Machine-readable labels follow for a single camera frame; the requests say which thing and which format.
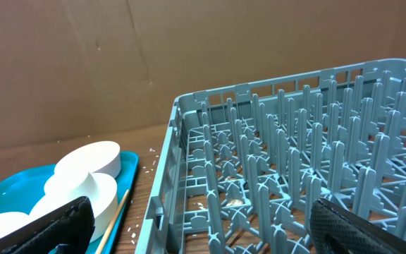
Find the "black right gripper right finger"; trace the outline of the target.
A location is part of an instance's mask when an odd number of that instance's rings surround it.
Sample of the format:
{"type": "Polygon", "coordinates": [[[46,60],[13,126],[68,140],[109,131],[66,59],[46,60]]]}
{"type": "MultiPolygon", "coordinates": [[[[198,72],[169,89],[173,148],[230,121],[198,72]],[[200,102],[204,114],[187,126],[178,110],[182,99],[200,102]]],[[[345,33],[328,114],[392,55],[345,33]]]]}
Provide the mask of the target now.
{"type": "Polygon", "coordinates": [[[406,240],[325,198],[313,202],[309,234],[317,253],[406,253],[406,240]]]}

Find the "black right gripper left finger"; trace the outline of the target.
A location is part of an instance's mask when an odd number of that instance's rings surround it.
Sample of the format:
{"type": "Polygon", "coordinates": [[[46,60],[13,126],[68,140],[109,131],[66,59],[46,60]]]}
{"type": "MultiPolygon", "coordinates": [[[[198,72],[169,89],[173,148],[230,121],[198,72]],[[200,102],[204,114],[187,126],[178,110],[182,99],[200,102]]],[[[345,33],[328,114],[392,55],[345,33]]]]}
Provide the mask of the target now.
{"type": "Polygon", "coordinates": [[[90,199],[80,196],[0,238],[0,253],[85,253],[94,222],[90,199]]]}

